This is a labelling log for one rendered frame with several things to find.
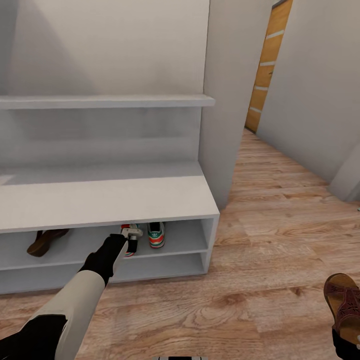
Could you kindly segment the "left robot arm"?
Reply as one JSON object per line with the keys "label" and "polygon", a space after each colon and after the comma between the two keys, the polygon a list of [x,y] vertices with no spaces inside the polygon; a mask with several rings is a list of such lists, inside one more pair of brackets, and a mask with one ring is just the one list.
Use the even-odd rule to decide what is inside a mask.
{"label": "left robot arm", "polygon": [[19,332],[0,340],[0,360],[74,360],[109,277],[126,253],[136,253],[139,228],[112,233],[84,266]]}

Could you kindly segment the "sandal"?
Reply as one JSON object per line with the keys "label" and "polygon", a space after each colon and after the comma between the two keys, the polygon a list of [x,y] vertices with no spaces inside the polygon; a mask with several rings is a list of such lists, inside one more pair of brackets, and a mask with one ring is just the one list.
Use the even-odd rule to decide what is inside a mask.
{"label": "sandal", "polygon": [[41,258],[50,249],[52,241],[64,236],[69,230],[69,228],[48,229],[44,233],[42,230],[38,230],[36,240],[28,248],[27,253],[31,256]]}
{"label": "sandal", "polygon": [[334,317],[334,329],[340,338],[360,345],[360,288],[345,273],[329,276],[323,287],[324,298]]}

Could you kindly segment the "gym shoe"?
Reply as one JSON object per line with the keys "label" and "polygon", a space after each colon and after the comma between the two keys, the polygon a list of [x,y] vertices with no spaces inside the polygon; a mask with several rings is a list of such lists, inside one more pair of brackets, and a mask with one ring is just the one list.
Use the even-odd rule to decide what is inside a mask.
{"label": "gym shoe", "polygon": [[151,248],[160,249],[161,247],[164,246],[165,228],[166,228],[166,221],[147,223],[147,234]]}
{"label": "gym shoe", "polygon": [[[133,223],[133,224],[122,224],[120,229],[119,229],[119,234],[122,234],[123,228],[134,228],[134,229],[138,229],[139,224],[138,223]],[[132,236],[129,235],[128,236],[129,240],[137,240],[136,236]],[[131,257],[134,253],[133,252],[126,252],[124,257]]]}

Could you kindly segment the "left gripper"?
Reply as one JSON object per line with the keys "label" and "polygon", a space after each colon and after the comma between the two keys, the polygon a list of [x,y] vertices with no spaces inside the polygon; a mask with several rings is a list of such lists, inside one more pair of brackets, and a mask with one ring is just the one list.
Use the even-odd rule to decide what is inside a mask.
{"label": "left gripper", "polygon": [[136,253],[137,252],[137,245],[138,245],[138,240],[128,239],[127,253]]}

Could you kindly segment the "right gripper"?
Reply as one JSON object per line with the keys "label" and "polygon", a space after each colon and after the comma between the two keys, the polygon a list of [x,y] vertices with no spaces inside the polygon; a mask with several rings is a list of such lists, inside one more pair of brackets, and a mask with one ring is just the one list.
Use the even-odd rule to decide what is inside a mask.
{"label": "right gripper", "polygon": [[360,349],[357,345],[341,338],[335,329],[332,330],[333,344],[337,355],[343,360],[360,360]]}

